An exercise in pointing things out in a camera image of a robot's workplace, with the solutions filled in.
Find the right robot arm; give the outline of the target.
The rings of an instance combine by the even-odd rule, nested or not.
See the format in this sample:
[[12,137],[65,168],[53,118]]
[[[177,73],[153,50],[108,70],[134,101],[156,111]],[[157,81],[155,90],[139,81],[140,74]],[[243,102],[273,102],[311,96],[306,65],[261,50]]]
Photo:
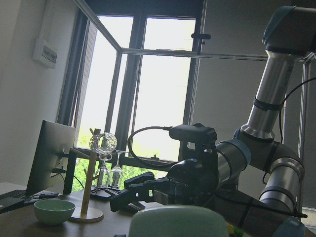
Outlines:
[[134,201],[209,208],[253,237],[311,237],[297,195],[304,179],[300,158],[273,133],[288,95],[294,65],[316,50],[316,11],[282,6],[263,35],[268,60],[248,122],[231,140],[216,143],[202,124],[167,127],[172,139],[194,143],[164,178],[138,175],[110,200],[116,212]]

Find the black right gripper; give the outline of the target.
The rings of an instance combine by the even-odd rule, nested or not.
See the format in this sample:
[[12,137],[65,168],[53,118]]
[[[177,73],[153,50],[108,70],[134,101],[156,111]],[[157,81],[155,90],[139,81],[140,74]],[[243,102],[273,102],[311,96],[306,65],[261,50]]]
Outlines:
[[117,212],[136,201],[202,205],[217,189],[218,162],[187,159],[170,168],[168,181],[148,181],[154,179],[152,172],[145,172],[124,180],[124,189],[110,199],[111,211]]

